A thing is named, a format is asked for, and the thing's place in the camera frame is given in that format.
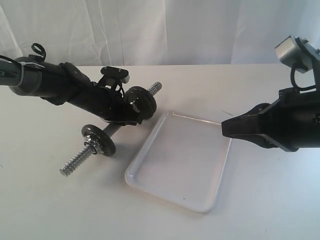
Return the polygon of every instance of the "white tray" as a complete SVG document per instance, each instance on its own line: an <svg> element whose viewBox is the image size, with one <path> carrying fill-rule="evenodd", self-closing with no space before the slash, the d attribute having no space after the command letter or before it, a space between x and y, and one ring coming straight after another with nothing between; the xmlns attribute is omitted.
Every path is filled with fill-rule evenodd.
<svg viewBox="0 0 320 240"><path fill-rule="evenodd" d="M207 212L214 206L230 143L219 123L167 112L127 168L125 180L187 209Z"/></svg>

